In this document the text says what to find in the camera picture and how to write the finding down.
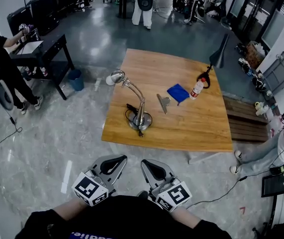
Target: white pants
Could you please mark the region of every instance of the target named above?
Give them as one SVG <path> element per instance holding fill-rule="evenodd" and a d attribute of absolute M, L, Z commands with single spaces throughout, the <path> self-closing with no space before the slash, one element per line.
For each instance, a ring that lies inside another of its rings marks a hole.
<path fill-rule="evenodd" d="M 137 0 L 135 0 L 134 13 L 133 13 L 133 16 L 132 16 L 133 25 L 138 25 L 140 23 L 141 12 L 142 12 L 142 10 L 138 6 Z M 152 13 L 153 13 L 153 7 L 150 10 L 147 10 L 147 11 L 144 10 L 143 11 L 144 26 L 151 27 L 151 25 L 152 25 Z"/>
<path fill-rule="evenodd" d="M 279 133 L 274 137 L 259 145 L 254 150 L 254 160 L 249 162 L 244 162 L 241 165 L 242 176 L 253 175 L 263 171 L 267 171 L 270 168 L 270 165 L 273 166 L 282 166 L 284 163 L 278 157 L 278 139 Z"/>

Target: blue sponge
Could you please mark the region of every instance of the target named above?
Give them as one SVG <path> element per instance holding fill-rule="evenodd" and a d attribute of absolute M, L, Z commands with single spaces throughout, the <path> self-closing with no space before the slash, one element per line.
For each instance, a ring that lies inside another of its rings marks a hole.
<path fill-rule="evenodd" d="M 167 92 L 178 102 L 177 105 L 189 97 L 189 93 L 179 84 L 172 86 Z"/>

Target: wooden bench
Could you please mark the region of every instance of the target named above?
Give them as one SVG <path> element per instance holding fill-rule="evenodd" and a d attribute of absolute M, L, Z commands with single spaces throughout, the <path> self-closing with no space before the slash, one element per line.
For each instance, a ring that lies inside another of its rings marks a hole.
<path fill-rule="evenodd" d="M 256 116 L 254 105 L 223 97 L 232 140 L 265 142 L 268 140 L 268 121 Z"/>

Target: black shirt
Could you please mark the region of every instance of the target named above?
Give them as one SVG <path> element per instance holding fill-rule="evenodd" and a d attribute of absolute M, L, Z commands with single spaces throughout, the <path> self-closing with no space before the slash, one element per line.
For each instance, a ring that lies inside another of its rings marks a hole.
<path fill-rule="evenodd" d="M 19 73 L 8 52 L 3 48 L 6 40 L 6 37 L 0 36 L 0 79 L 6 78 L 7 75 L 12 76 L 14 73 Z"/>
<path fill-rule="evenodd" d="M 32 213 L 16 239 L 231 239 L 214 223 L 191 229 L 153 202 L 129 196 L 110 197 L 87 207 L 70 221 L 55 211 Z"/>

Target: sneaker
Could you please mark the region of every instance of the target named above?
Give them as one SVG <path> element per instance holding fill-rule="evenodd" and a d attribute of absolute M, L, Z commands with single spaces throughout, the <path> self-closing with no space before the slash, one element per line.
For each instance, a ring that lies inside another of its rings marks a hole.
<path fill-rule="evenodd" d="M 235 151 L 235 157 L 236 159 L 240 162 L 240 164 L 242 163 L 242 153 L 239 150 Z"/>
<path fill-rule="evenodd" d="M 143 190 L 143 191 L 141 191 L 140 193 L 137 194 L 137 197 L 148 199 L 148 193 L 147 193 L 147 191 Z"/>
<path fill-rule="evenodd" d="M 41 104 L 43 102 L 43 96 L 39 96 L 37 97 L 38 103 L 34 106 L 34 108 L 37 110 L 39 110 L 41 108 Z"/>
<path fill-rule="evenodd" d="M 185 20 L 184 20 L 184 24 L 191 26 L 191 21 L 190 21 L 189 19 L 185 19 Z"/>
<path fill-rule="evenodd" d="M 241 172 L 241 167 L 240 166 L 231 166 L 229 168 L 229 170 L 232 174 L 238 174 L 238 173 Z"/>
<path fill-rule="evenodd" d="M 27 108 L 26 108 L 26 103 L 23 102 L 23 107 L 21 109 L 19 109 L 21 111 L 21 114 L 24 115 L 27 112 Z"/>

